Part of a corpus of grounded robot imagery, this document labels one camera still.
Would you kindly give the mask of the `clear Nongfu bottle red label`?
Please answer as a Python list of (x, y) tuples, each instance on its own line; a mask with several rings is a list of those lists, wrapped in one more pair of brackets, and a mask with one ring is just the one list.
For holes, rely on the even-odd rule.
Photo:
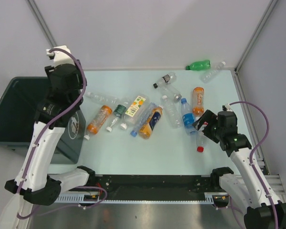
[(204, 122), (203, 125), (200, 127), (197, 136), (196, 136), (196, 145), (197, 145), (197, 152), (202, 153), (204, 152), (204, 143), (206, 137), (204, 136), (203, 130), (208, 125), (207, 122)]

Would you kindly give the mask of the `crushed clear bottle blue cap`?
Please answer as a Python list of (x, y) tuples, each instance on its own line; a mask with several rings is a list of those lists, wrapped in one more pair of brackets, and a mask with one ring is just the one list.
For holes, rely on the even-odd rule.
[(145, 124), (145, 122), (147, 121), (147, 119), (149, 118), (152, 110), (154, 108), (157, 107), (157, 104), (151, 102), (149, 103), (149, 105), (147, 106), (147, 108), (143, 111), (143, 113), (139, 116), (139, 119), (137, 121), (137, 123), (135, 124), (133, 130), (130, 132), (130, 135), (132, 137), (136, 137), (137, 134), (139, 133), (140, 129), (142, 128), (142, 126)]

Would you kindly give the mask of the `clear bottle dark green label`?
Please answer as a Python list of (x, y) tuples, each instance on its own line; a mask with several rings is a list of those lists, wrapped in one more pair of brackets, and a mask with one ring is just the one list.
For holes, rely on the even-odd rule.
[(107, 132), (112, 132), (114, 127), (120, 122), (123, 114), (128, 109), (131, 101), (129, 98), (122, 98), (121, 101), (118, 102), (116, 108), (114, 109), (112, 115), (110, 116), (109, 123), (106, 127)]

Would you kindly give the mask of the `yellow tea bottle blue label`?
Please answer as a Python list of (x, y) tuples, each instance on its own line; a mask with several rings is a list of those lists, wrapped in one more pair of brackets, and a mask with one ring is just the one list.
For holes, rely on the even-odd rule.
[(148, 117), (147, 121), (144, 123), (144, 125), (139, 130), (139, 136), (143, 139), (148, 139), (153, 133), (153, 129), (155, 128), (156, 124), (160, 120), (160, 118), (163, 116), (163, 106), (158, 106), (154, 108)]

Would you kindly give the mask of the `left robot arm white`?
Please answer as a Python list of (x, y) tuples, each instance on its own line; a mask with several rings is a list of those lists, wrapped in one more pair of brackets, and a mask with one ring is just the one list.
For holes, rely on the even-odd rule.
[(50, 82), (46, 97), (39, 103), (31, 143), (24, 163), (15, 179), (8, 180), (5, 189), (34, 205), (49, 206), (70, 189), (92, 190), (96, 185), (93, 171), (79, 166), (71, 172), (48, 175), (56, 146), (69, 120), (80, 110), (87, 86), (80, 64), (66, 45), (47, 50), (53, 65), (46, 66)]

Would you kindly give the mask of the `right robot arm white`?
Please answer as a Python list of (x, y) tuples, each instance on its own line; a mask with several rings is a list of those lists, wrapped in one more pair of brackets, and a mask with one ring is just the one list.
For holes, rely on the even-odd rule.
[(244, 134), (238, 133), (237, 117), (232, 110), (214, 114), (210, 110), (197, 118), (193, 127), (226, 152), (237, 167), (240, 183), (228, 167), (214, 169), (211, 188), (224, 190), (240, 208), (247, 229), (286, 229), (286, 203), (269, 185), (252, 153), (252, 146)]

